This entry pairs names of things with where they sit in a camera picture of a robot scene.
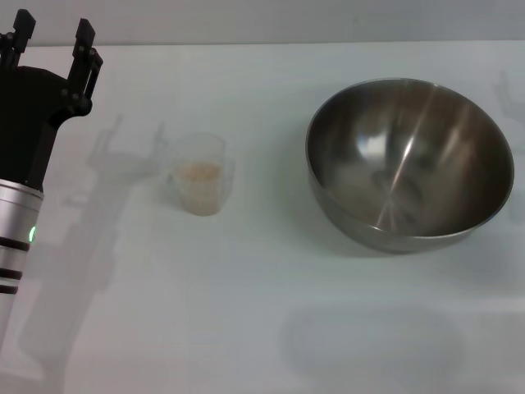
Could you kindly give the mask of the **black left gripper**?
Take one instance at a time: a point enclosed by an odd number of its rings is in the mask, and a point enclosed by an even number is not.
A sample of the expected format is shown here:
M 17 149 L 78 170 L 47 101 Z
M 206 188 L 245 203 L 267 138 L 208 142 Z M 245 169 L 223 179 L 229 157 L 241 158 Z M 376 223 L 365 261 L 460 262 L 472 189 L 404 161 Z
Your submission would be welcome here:
M 30 12 L 19 10 L 14 31 L 1 34 L 1 178 L 41 191 L 57 131 L 90 113 L 103 60 L 93 46 L 93 26 L 81 18 L 67 79 L 18 66 L 34 28 Z

